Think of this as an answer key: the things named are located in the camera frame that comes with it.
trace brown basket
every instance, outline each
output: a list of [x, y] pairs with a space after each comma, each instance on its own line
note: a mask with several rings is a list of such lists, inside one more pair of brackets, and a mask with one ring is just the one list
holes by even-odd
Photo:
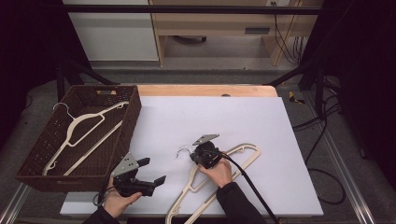
[[[42, 175], [47, 163], [66, 139], [73, 118], [98, 113], [122, 101], [129, 104], [104, 114], [105, 120], [74, 147], [66, 146], [56, 160], [55, 168]], [[134, 127], [142, 107], [136, 86], [73, 86], [58, 105], [26, 157], [16, 178], [45, 192], [98, 191], [114, 166], [128, 152]], [[74, 129], [69, 143], [76, 143], [101, 120], [84, 119]], [[120, 121], [111, 134], [75, 171], [64, 173]]]

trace table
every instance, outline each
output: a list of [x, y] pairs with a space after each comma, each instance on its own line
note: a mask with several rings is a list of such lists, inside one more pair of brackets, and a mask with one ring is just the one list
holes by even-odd
[[[125, 210], [125, 215], [164, 217], [187, 183], [193, 165], [188, 156], [176, 159], [177, 149], [192, 144], [200, 134], [216, 130], [221, 130], [220, 137], [213, 143], [220, 150], [241, 143], [250, 143], [262, 150], [246, 171], [276, 216], [323, 215], [282, 99], [276, 97], [273, 87], [140, 85], [138, 88], [142, 111], [130, 150], [137, 160], [151, 157], [151, 163], [140, 168], [136, 177], [145, 181], [161, 175], [167, 177], [151, 198], [140, 199]], [[220, 97], [224, 94], [232, 97]], [[236, 155], [236, 161], [243, 161], [246, 155], [245, 152]], [[196, 177], [199, 181], [205, 178]], [[267, 215], [246, 180], [239, 176], [235, 181], [259, 211]], [[216, 187], [208, 183], [199, 192], [188, 195], [179, 213], [188, 216], [215, 190]], [[91, 214], [96, 209], [92, 204], [94, 194], [68, 193], [61, 214], [75, 217]], [[223, 212], [217, 202], [203, 213], [203, 216], [221, 215]]]

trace hand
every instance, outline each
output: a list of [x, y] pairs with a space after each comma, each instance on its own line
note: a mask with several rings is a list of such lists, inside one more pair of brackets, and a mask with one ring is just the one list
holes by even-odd
[[211, 169], [206, 169], [201, 164], [198, 164], [198, 167], [202, 173], [209, 176], [221, 189], [233, 181], [233, 176], [231, 175], [231, 164], [224, 158], [221, 158], [218, 164]]
[[[108, 189], [113, 187], [113, 177], [108, 181]], [[128, 198], [124, 198], [114, 189], [110, 189], [105, 198], [105, 210], [114, 218], [119, 217], [128, 205], [136, 202], [142, 196], [141, 192], [137, 192]]]

